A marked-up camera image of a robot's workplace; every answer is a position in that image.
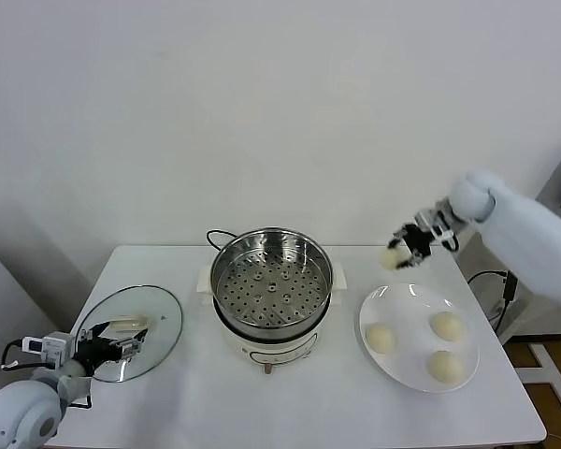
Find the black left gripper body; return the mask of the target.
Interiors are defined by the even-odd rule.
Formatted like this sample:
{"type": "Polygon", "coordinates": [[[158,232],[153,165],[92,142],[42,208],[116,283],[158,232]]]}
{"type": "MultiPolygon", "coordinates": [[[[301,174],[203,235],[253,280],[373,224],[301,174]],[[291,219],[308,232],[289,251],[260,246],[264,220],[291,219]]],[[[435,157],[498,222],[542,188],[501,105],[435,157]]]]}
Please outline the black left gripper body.
{"type": "Polygon", "coordinates": [[[113,340],[105,338],[80,341],[77,351],[72,356],[72,359],[83,367],[86,374],[94,374],[106,362],[118,362],[121,358],[122,348],[113,340]]]}

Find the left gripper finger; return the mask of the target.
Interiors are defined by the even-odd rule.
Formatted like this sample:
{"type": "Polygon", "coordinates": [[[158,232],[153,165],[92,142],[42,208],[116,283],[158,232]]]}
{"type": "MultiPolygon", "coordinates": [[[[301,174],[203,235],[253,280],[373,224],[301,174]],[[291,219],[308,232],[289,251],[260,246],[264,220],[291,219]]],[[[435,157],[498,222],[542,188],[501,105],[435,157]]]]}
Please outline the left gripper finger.
{"type": "Polygon", "coordinates": [[[147,334],[148,329],[144,328],[132,336],[116,340],[114,346],[121,350],[120,359],[129,359],[138,354],[147,334]]]}
{"type": "Polygon", "coordinates": [[[103,337],[102,334],[109,329],[110,321],[96,324],[88,329],[79,330],[79,340],[109,340],[108,337],[103,337]]]}

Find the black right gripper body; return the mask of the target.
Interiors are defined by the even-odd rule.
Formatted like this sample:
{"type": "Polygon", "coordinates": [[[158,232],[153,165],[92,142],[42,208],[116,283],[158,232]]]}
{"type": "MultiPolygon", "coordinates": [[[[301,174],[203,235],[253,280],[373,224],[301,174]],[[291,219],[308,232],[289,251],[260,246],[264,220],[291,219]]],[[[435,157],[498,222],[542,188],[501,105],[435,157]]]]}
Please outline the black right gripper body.
{"type": "Polygon", "coordinates": [[[430,232],[424,232],[416,224],[405,224],[404,231],[404,242],[414,260],[424,260],[431,255],[433,235],[430,232]]]}

